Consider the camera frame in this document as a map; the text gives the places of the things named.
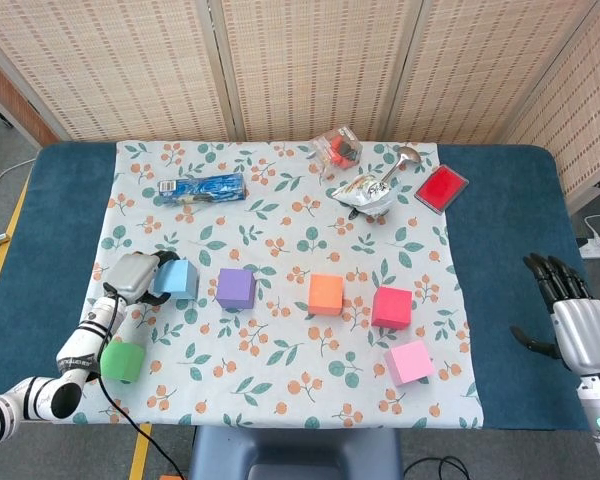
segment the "floral tablecloth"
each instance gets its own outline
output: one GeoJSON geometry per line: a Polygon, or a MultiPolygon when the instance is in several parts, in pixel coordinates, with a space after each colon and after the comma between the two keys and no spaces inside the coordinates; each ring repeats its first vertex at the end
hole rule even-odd
{"type": "MultiPolygon", "coordinates": [[[[252,427],[475,428],[483,415],[470,355],[462,290],[449,250],[445,216],[413,194],[439,165],[435,144],[411,144],[424,163],[392,180],[396,205],[384,218],[329,198],[356,174],[382,176],[398,144],[364,143],[359,168],[321,179],[306,143],[125,141],[84,313],[102,295],[107,270],[124,253],[176,251],[200,273],[195,301],[132,305],[115,340],[146,348],[139,380],[105,380],[136,421],[252,427]],[[170,207],[157,181],[242,172],[242,202],[170,207]],[[257,279],[253,310],[215,301],[221,267],[248,268],[257,279]],[[340,317],[307,314],[311,273],[345,277],[340,317]],[[370,326],[380,285],[413,291],[412,324],[370,326]],[[436,373],[396,387],[383,356],[422,339],[436,373]]],[[[95,383],[68,421],[117,423],[95,383]]]]}

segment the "purple cube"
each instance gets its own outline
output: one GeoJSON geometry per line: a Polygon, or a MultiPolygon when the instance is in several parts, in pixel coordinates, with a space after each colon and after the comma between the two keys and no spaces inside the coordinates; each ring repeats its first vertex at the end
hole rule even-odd
{"type": "Polygon", "coordinates": [[[251,270],[221,268],[216,300],[222,308],[253,308],[256,280],[251,270]]]}

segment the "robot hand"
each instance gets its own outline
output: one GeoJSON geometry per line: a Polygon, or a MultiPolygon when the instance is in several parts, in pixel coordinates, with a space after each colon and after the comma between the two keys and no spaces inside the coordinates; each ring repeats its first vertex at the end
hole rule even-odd
{"type": "Polygon", "coordinates": [[[56,356],[60,378],[31,377],[0,395],[0,442],[13,436],[22,419],[60,420],[71,415],[84,384],[99,375],[100,354],[122,323],[127,305],[160,305],[170,295],[155,297],[147,289],[174,252],[126,254],[116,263],[99,298],[56,356]]]}
{"type": "Polygon", "coordinates": [[[600,300],[592,298],[575,270],[555,257],[532,253],[524,263],[538,282],[557,345],[531,339],[519,327],[511,332],[529,350],[562,358],[580,376],[578,397],[600,454],[600,300]]]}

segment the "foam block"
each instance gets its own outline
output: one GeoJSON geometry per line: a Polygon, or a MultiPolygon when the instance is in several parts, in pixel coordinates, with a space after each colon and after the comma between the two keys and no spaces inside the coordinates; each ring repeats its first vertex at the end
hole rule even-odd
{"type": "Polygon", "coordinates": [[[256,280],[251,270],[221,268],[216,300],[222,308],[253,308],[256,280]]]}
{"type": "Polygon", "coordinates": [[[337,275],[311,275],[309,285],[309,313],[313,315],[340,315],[344,279],[337,275]]]}
{"type": "Polygon", "coordinates": [[[389,287],[378,288],[373,296],[371,325],[402,330],[410,323],[411,292],[389,287]]]}
{"type": "Polygon", "coordinates": [[[171,260],[165,263],[153,280],[153,291],[171,298],[195,300],[198,294],[198,270],[189,260],[171,260]]]}
{"type": "Polygon", "coordinates": [[[111,342],[100,357],[100,373],[105,378],[135,382],[140,376],[144,348],[133,343],[111,342]]]}
{"type": "Polygon", "coordinates": [[[433,363],[422,340],[389,349],[384,355],[393,383],[397,386],[432,375],[433,363]]]}

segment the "blue packaged snack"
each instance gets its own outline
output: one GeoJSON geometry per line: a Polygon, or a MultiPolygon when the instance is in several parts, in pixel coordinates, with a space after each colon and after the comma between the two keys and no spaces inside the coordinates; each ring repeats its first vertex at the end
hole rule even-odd
{"type": "Polygon", "coordinates": [[[158,182],[160,198],[167,204],[230,202],[244,200],[246,190],[241,173],[203,178],[179,178],[158,182]]]}

